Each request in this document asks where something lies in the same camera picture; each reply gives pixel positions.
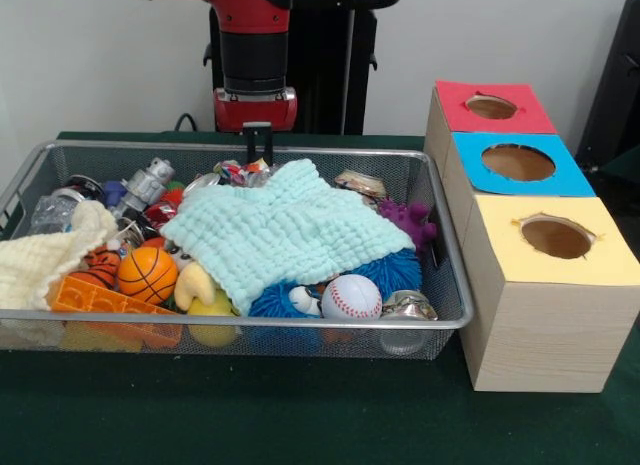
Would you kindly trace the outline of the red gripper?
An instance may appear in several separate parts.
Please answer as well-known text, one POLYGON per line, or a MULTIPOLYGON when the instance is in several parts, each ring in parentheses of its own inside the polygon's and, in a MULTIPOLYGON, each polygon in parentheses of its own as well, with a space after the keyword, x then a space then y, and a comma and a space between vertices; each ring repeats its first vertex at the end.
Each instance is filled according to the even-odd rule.
POLYGON ((291 131, 297 116, 297 95, 293 87, 267 95, 240 95, 216 88, 213 92, 216 128, 222 132, 241 132, 248 154, 256 152, 256 137, 263 142, 262 158, 273 163, 273 130, 291 131))

